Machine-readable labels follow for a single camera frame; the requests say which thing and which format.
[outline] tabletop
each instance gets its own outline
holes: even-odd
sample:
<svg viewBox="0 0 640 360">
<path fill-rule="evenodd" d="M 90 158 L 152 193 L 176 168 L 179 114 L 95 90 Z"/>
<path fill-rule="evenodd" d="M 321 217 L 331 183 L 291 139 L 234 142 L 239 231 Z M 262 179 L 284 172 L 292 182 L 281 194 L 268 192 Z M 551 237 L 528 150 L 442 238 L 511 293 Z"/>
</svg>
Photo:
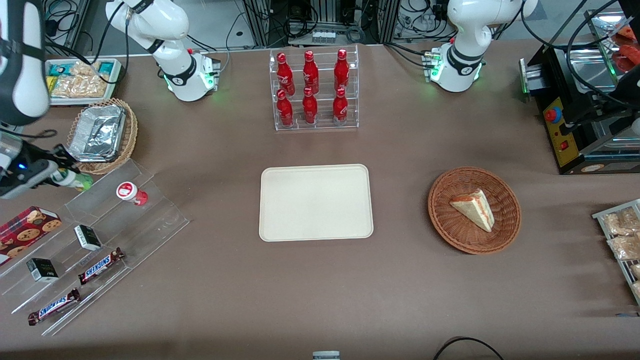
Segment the tabletop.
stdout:
<svg viewBox="0 0 640 360">
<path fill-rule="evenodd" d="M 0 305 L 0 357 L 424 359 L 473 336 L 506 359 L 636 358 L 640 319 L 613 315 L 637 308 L 591 214 L 640 198 L 640 176 L 557 174 L 520 91 L 518 60 L 538 47 L 495 42 L 472 88 L 451 94 L 386 47 L 360 45 L 360 128 L 329 133 L 275 131 L 269 51 L 232 53 L 219 91 L 192 103 L 151 57 L 131 58 L 116 94 L 138 118 L 133 158 L 192 222 L 53 337 Z M 26 132 L 54 128 L 36 144 L 65 142 L 78 111 L 54 108 Z M 265 168 L 350 163 L 369 169 L 370 238 L 259 238 Z M 428 218 L 433 181 L 467 165 L 520 201 L 522 230 L 498 254 L 454 249 Z M 0 222 L 76 194 L 41 186 L 4 200 Z"/>
</svg>

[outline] white tray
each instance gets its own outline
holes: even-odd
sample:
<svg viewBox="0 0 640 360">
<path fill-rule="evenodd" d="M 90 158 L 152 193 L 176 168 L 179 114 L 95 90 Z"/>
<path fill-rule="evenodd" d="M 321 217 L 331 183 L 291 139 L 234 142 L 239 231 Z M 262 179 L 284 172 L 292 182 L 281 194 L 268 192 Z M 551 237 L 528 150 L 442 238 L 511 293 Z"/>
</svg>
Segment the white tray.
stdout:
<svg viewBox="0 0 640 360">
<path fill-rule="evenodd" d="M 264 241 L 368 238 L 369 171 L 361 164 L 268 168 L 260 188 Z"/>
</svg>

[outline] acrylic display stand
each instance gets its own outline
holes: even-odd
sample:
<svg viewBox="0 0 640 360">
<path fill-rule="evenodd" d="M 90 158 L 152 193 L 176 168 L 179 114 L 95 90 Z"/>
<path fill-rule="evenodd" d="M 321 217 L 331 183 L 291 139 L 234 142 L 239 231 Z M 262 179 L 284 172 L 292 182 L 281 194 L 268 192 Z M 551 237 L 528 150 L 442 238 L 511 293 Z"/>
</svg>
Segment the acrylic display stand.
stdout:
<svg viewBox="0 0 640 360">
<path fill-rule="evenodd" d="M 144 206 L 135 206 L 116 196 L 117 186 L 124 181 L 132 181 L 148 193 Z M 2 300 L 14 316 L 24 318 L 25 326 L 31 312 L 65 296 L 73 288 L 79 290 L 80 303 L 69 305 L 33 326 L 43 336 L 60 331 L 189 224 L 176 205 L 160 192 L 152 175 L 133 160 L 102 177 L 56 212 L 63 224 L 0 268 Z M 80 246 L 74 232 L 78 224 L 95 230 L 102 243 L 99 251 Z M 81 286 L 78 275 L 117 247 L 126 257 Z M 50 284 L 34 281 L 26 265 L 31 258 L 50 259 L 60 278 Z"/>
<path fill-rule="evenodd" d="M 338 50 L 345 49 L 347 51 L 347 62 L 349 63 L 349 86 L 346 88 L 346 99 L 349 102 L 347 108 L 347 121 L 343 126 L 336 126 L 333 123 L 333 100 L 335 99 L 335 88 L 333 87 L 333 68 L 338 58 Z M 281 49 L 271 51 L 269 60 L 269 77 L 271 79 L 271 100 L 273 102 L 273 118 L 277 131 L 295 131 L 295 130 L 315 130 L 315 129 L 353 129 L 360 124 L 358 112 L 358 99 L 360 97 L 360 80 L 358 77 L 358 47 L 315 47 L 314 58 L 319 70 L 320 91 L 316 94 L 318 102 L 318 119 L 314 125 L 307 124 L 304 119 L 304 111 L 302 108 L 302 99 L 304 98 L 305 82 L 302 75 L 302 69 L 305 66 L 305 50 L 304 49 Z M 293 126 L 284 127 L 280 121 L 278 108 L 276 103 L 278 98 L 276 92 L 280 88 L 278 82 L 278 62 L 276 55 L 284 53 L 287 55 L 287 63 L 293 71 L 293 83 L 296 86 L 296 93 L 289 98 L 293 105 Z"/>
</svg>

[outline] small black box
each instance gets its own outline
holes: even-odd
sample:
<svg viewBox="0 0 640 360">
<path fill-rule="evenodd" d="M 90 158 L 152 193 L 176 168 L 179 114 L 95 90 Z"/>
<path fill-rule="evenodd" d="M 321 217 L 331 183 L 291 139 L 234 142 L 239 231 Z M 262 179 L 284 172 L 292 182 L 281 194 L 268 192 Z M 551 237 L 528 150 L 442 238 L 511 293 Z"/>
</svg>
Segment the small black box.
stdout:
<svg viewBox="0 0 640 360">
<path fill-rule="evenodd" d="M 27 267 L 35 281 L 54 282 L 58 280 L 58 273 L 53 268 L 51 260 L 31 258 L 27 261 Z"/>
<path fill-rule="evenodd" d="M 80 241 L 80 246 L 87 250 L 98 251 L 102 246 L 100 244 L 100 240 L 98 240 L 98 236 L 95 234 L 95 231 L 91 227 L 86 225 L 78 225 L 74 228 L 76 232 L 76 238 Z"/>
</svg>

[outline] red coca-cola bottle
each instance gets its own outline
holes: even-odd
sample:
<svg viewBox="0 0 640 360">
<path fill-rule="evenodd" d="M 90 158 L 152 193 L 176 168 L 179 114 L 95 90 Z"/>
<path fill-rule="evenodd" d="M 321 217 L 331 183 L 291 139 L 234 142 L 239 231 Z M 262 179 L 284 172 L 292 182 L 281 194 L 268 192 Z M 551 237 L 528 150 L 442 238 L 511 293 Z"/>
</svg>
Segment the red coca-cola bottle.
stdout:
<svg viewBox="0 0 640 360">
<path fill-rule="evenodd" d="M 320 91 L 320 79 L 318 75 L 318 65 L 314 61 L 314 52 L 305 51 L 305 67 L 302 69 L 305 77 L 305 86 L 309 86 L 314 94 Z"/>
<path fill-rule="evenodd" d="M 276 94 L 278 96 L 276 107 L 278 108 L 278 113 L 280 114 L 280 121 L 282 122 L 282 126 L 292 127 L 293 107 L 291 106 L 291 101 L 287 99 L 287 93 L 282 89 L 278 89 L 278 92 Z"/>
<path fill-rule="evenodd" d="M 347 88 L 349 85 L 349 63 L 347 62 L 347 51 L 345 49 L 338 50 L 338 61 L 333 68 L 335 81 L 333 86 L 336 91 L 342 86 Z"/>
<path fill-rule="evenodd" d="M 318 101 L 314 96 L 311 86 L 305 88 L 305 98 L 302 99 L 302 107 L 305 109 L 305 121 L 313 125 L 318 118 Z"/>
<path fill-rule="evenodd" d="M 287 96 L 291 97 L 296 93 L 296 86 L 293 85 L 293 71 L 287 63 L 287 56 L 284 53 L 279 53 L 276 58 L 278 59 L 278 82 L 280 88 L 283 89 Z"/>
<path fill-rule="evenodd" d="M 336 126 L 343 126 L 347 122 L 347 106 L 349 103 L 344 97 L 344 88 L 340 87 L 336 92 L 333 100 L 333 123 Z"/>
</svg>

